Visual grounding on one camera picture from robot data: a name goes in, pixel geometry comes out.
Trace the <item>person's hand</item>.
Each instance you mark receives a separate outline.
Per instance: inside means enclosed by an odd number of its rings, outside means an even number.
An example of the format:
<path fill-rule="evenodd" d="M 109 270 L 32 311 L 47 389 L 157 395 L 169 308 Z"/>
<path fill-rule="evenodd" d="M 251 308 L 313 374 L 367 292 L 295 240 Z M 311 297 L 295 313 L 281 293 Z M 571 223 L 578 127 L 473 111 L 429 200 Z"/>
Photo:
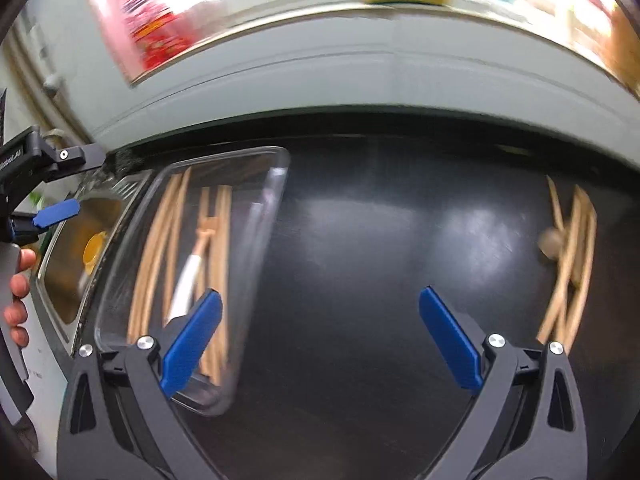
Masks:
<path fill-rule="evenodd" d="M 29 344 L 29 334 L 24 327 L 28 319 L 24 299 L 30 293 L 30 285 L 24 273 L 34 266 L 36 259 L 37 255 L 32 249 L 23 248 L 21 250 L 17 271 L 10 279 L 10 291 L 13 299 L 3 310 L 3 317 L 8 323 L 12 340 L 21 349 L 26 348 Z"/>

